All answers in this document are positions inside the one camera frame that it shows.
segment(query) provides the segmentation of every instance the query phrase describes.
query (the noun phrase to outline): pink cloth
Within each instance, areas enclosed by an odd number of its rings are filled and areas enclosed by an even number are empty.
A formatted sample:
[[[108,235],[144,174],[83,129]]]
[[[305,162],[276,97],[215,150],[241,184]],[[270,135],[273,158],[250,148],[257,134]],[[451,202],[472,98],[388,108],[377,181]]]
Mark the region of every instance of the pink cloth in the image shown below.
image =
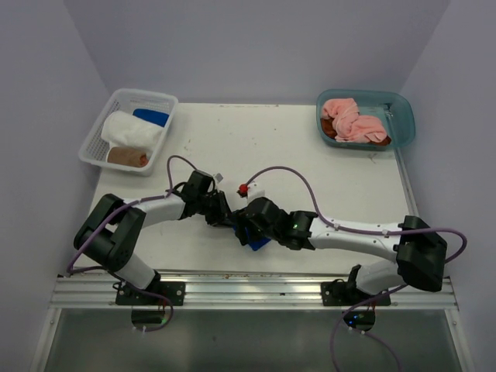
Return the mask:
[[[338,142],[381,142],[388,136],[379,118],[360,115],[353,98],[329,99],[322,107],[321,117],[334,119],[332,127]]]

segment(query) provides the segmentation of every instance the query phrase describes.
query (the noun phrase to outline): brown towel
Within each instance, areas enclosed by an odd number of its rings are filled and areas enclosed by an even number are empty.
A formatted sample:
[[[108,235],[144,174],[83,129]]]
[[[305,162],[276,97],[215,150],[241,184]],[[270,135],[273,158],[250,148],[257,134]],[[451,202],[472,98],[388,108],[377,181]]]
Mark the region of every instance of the brown towel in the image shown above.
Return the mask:
[[[338,133],[337,131],[334,130],[334,127],[332,126],[333,120],[334,120],[333,118],[330,119],[320,118],[320,125],[322,126],[322,130],[324,131],[324,133],[329,138],[332,138],[334,140]],[[391,143],[391,138],[389,136],[387,136],[381,142],[372,142],[372,141],[369,142],[370,145],[377,145],[377,146],[387,146],[389,143]]]
[[[128,147],[113,147],[108,152],[107,161],[109,163],[128,165],[130,167],[144,167],[148,164],[146,153]]]

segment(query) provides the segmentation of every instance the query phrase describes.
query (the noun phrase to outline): white storage basket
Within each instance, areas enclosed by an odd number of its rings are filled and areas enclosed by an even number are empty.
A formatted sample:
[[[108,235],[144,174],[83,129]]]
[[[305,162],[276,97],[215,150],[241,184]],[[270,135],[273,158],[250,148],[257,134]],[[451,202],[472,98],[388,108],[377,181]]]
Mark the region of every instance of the white storage basket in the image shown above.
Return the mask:
[[[86,137],[79,150],[79,159],[89,164],[97,165],[102,168],[111,168],[119,171],[131,172],[141,176],[150,176],[153,171],[155,159],[160,154],[167,131],[171,126],[172,117],[177,106],[177,98],[173,95],[165,95],[153,91],[141,91],[138,89],[119,89],[110,97],[102,112],[91,128],[90,133]],[[169,115],[169,119],[165,124],[164,131],[160,135],[157,148],[153,151],[148,164],[145,167],[128,167],[107,163],[105,157],[109,151],[109,143],[101,138],[103,122],[114,111],[124,111],[131,114],[136,109],[150,109],[158,112],[165,112]]]

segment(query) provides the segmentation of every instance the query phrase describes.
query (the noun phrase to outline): white wall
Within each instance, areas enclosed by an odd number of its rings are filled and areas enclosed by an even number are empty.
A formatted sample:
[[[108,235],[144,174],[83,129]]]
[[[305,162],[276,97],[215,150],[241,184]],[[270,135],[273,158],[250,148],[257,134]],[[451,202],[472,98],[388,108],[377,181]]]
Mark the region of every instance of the white wall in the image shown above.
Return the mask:
[[[450,0],[65,0],[109,91],[313,103],[399,91]]]
[[[0,367],[29,368],[98,174],[78,148],[108,99],[60,0],[0,11]]]
[[[449,272],[480,371],[496,364],[495,14],[494,1],[453,0],[401,91],[417,124],[404,154],[419,211],[469,238]]]

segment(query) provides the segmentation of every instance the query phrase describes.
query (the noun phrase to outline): white towel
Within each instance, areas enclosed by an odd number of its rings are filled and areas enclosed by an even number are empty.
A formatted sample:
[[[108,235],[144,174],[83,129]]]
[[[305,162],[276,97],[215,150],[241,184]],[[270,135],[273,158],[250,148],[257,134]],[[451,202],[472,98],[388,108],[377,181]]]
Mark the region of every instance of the white towel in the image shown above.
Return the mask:
[[[116,111],[103,122],[102,140],[110,147],[131,147],[151,156],[164,128],[124,111]]]

